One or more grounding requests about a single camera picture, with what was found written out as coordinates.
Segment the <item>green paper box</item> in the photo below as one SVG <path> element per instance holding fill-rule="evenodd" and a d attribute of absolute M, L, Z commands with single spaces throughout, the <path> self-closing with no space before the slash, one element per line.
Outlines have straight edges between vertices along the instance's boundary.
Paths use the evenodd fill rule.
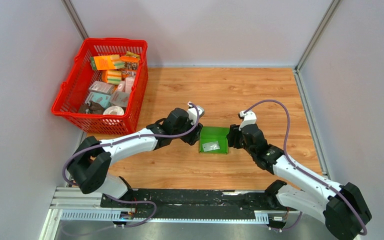
<path fill-rule="evenodd" d="M 200 132 L 199 140 L 199 153 L 202 154 L 228 154 L 229 146 L 227 140 L 227 134 L 229 133 L 229 128 L 227 127 L 217 127 L 217 126 L 204 126 Z M 219 150 L 203 152 L 202 144 L 208 142 L 218 141 L 220 145 Z"/>

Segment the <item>clear plastic wrapper scrap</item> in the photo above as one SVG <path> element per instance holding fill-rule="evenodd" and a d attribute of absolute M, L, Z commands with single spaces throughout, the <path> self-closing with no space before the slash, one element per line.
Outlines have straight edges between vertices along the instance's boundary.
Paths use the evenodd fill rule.
<path fill-rule="evenodd" d="M 220 144 L 218 141 L 206 142 L 202 144 L 203 152 L 217 151 L 220 149 Z"/>

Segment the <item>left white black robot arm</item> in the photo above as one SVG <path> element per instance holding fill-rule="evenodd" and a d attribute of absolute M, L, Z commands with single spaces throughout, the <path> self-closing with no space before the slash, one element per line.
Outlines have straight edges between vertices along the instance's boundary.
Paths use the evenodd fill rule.
<path fill-rule="evenodd" d="M 128 207 L 133 201 L 131 187 L 122 177 L 111 175 L 109 168 L 125 158 L 169 146 L 175 139 L 193 146 L 200 139 L 203 125 L 199 121 L 205 110 L 191 102 L 188 106 L 187 110 L 175 108 L 166 118 L 132 134 L 105 140 L 85 138 L 64 164 L 63 178 L 85 195 L 101 193 L 113 197 L 120 207 Z"/>

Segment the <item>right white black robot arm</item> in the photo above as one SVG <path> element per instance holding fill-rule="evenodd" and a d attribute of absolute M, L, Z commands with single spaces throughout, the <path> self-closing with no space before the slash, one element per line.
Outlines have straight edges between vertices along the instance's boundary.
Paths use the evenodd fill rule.
<path fill-rule="evenodd" d="M 280 178 L 265 190 L 269 208 L 289 207 L 309 215 L 338 240 L 353 240 L 367 231 L 373 216 L 353 183 L 340 184 L 304 167 L 269 144 L 256 124 L 232 124 L 226 138 L 230 148 L 244 149 L 260 169 Z"/>

